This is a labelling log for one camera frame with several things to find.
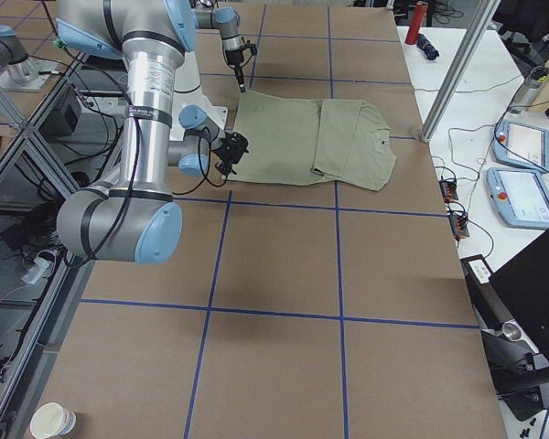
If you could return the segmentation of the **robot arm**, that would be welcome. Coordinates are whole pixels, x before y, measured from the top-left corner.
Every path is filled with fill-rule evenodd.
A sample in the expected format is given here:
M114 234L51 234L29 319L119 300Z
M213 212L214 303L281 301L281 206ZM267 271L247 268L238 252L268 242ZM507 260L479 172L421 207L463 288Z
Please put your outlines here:
M241 36L233 8L190 1L61 1L57 23L67 47L119 59L127 70L120 163L67 198L59 238L80 263L165 262L183 224L167 169L206 179L215 168L228 176L248 150L243 135L224 130L200 90L197 33L218 31L237 81L256 48Z
M240 93L246 93L243 68L257 55L257 46L240 34L240 15L230 6L218 6L217 1L190 1L190 5L197 29L219 32L224 63L233 71Z

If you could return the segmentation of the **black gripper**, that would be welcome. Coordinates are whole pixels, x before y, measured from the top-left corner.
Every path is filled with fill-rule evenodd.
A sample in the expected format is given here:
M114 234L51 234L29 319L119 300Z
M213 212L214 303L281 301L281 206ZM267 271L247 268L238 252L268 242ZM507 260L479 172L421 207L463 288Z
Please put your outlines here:
M226 133L217 148L212 152L219 158L215 165L219 173L227 179L234 165L238 165L242 156L248 153L248 140L239 133Z
M246 92L242 67L248 59L257 55L257 47L250 40L228 39L224 41L223 54L226 64L233 69L240 93Z

